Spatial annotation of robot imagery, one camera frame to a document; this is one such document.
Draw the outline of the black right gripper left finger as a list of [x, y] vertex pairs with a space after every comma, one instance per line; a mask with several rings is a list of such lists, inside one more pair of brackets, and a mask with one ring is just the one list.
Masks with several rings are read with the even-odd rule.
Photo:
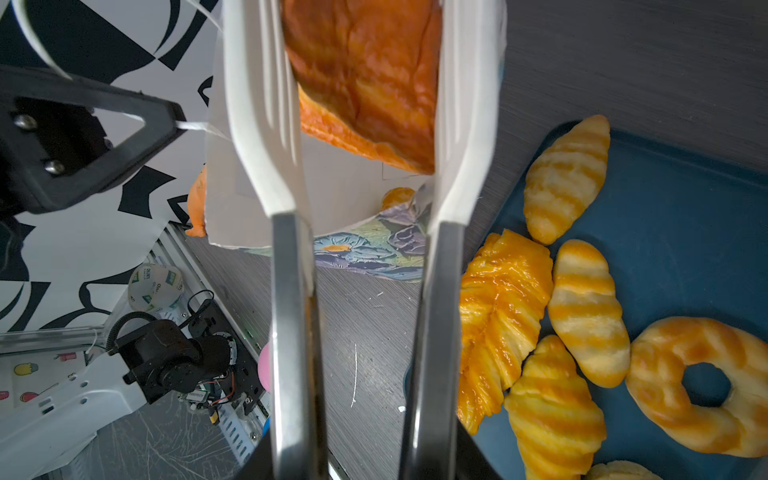
[[236, 480], [273, 480], [271, 436], [267, 433], [235, 476]]

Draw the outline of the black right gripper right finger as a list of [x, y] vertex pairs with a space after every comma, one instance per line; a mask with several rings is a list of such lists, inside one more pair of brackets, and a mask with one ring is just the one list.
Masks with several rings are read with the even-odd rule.
[[458, 480], [501, 479], [460, 422], [456, 427], [455, 478]]

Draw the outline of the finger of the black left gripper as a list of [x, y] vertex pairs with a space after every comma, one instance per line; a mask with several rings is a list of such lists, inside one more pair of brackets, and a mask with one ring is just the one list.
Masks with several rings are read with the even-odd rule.
[[[142, 126], [113, 145], [95, 110]], [[114, 188], [178, 138], [180, 105], [42, 69], [1, 68], [1, 212], [64, 210]]]

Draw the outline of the orange triangular pastry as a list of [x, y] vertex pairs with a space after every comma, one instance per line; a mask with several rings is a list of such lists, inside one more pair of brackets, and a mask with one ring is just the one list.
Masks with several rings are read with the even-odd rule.
[[432, 174], [439, 2], [284, 1], [281, 22], [303, 132], [394, 168]]

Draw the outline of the small braided bread roll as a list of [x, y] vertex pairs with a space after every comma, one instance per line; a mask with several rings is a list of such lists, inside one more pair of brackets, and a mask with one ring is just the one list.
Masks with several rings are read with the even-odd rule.
[[397, 187], [389, 190], [382, 198], [381, 210], [386, 211], [398, 205], [408, 204], [414, 197], [415, 190], [408, 187]]

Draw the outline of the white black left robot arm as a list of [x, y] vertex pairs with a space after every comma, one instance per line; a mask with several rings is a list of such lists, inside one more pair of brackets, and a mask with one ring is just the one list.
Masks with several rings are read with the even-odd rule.
[[[116, 187], [181, 135], [173, 102], [85, 78], [1, 69], [2, 257], [18, 253], [22, 213], [50, 213]], [[146, 315], [113, 330], [105, 352], [1, 418], [1, 475], [32, 479], [101, 428], [171, 392], [231, 377], [235, 339], [190, 338], [180, 324]]]

